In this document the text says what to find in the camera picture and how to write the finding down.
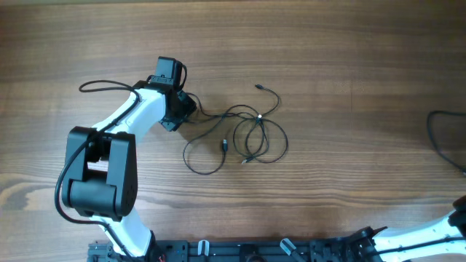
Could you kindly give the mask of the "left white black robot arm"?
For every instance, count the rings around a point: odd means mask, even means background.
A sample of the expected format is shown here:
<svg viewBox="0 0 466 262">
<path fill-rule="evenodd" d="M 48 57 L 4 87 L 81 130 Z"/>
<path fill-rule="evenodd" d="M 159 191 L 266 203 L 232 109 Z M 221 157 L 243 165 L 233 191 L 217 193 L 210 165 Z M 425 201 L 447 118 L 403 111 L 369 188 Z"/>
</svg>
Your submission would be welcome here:
<svg viewBox="0 0 466 262">
<path fill-rule="evenodd" d="M 154 232 L 135 208 L 138 194 L 136 146 L 153 125 L 176 131 L 197 108 L 183 91 L 186 66 L 159 57 L 154 74 L 130 86 L 94 80 L 80 92 L 128 91 L 127 101 L 92 127 L 74 127 L 67 138 L 65 164 L 55 185 L 54 203 L 65 220 L 98 225 L 118 261 L 164 261 Z"/>
</svg>

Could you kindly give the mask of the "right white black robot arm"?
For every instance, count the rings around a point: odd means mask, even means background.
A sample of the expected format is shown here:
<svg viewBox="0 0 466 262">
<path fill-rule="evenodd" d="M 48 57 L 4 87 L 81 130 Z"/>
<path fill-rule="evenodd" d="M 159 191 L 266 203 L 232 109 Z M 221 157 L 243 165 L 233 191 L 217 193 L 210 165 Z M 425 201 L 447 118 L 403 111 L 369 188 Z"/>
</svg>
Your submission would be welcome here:
<svg viewBox="0 0 466 262">
<path fill-rule="evenodd" d="M 465 197 L 453 203 L 454 209 L 418 226 L 387 228 L 377 233 L 376 255 L 383 261 L 408 261 L 432 255 L 465 254 Z"/>
</svg>

